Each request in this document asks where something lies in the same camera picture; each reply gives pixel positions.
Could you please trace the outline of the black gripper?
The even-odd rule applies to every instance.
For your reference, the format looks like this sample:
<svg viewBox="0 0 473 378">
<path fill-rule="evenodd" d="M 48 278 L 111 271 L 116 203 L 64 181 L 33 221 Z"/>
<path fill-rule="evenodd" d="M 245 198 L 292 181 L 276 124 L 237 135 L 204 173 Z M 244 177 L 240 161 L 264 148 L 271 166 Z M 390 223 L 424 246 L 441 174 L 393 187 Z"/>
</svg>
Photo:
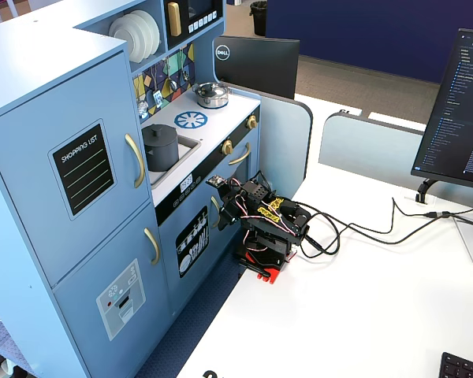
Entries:
<svg viewBox="0 0 473 378">
<path fill-rule="evenodd" d="M 219 211 L 219 231 L 222 231 L 228 224 L 233 225 L 237 223 L 241 216 L 248 215 L 240 193 L 241 185 L 234 181 L 223 183 L 219 189 L 219 194 L 223 201 L 223 207 Z"/>
</svg>

